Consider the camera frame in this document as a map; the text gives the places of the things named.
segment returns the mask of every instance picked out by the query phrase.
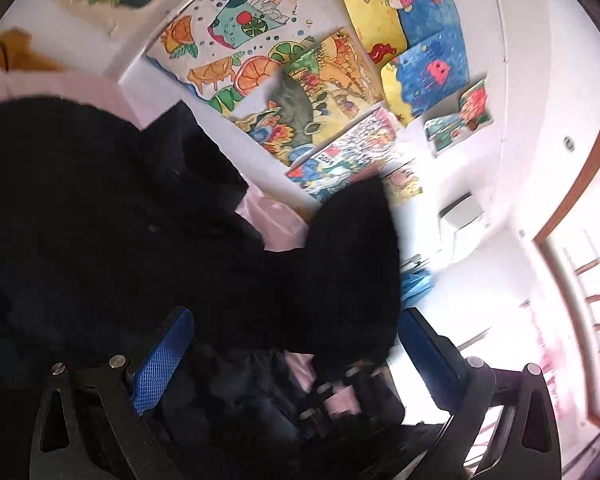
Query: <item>blue gripper pad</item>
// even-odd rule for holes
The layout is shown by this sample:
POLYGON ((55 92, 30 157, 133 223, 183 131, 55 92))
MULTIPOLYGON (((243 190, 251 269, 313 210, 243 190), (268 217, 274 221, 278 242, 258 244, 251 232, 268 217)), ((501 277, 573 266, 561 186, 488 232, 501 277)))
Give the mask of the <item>blue gripper pad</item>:
POLYGON ((138 415, 158 404, 193 339, 193 329, 193 314, 184 309, 136 373, 131 402, 138 415))

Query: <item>lime slice drawing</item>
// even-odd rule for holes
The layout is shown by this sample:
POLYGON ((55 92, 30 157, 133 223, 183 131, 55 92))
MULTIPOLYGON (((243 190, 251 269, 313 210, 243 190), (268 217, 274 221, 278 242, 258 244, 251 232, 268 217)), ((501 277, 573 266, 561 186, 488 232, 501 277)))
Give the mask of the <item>lime slice drawing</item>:
POLYGON ((255 38, 269 29, 267 22, 260 18, 253 18, 249 23, 242 26, 242 31, 250 38, 255 38))

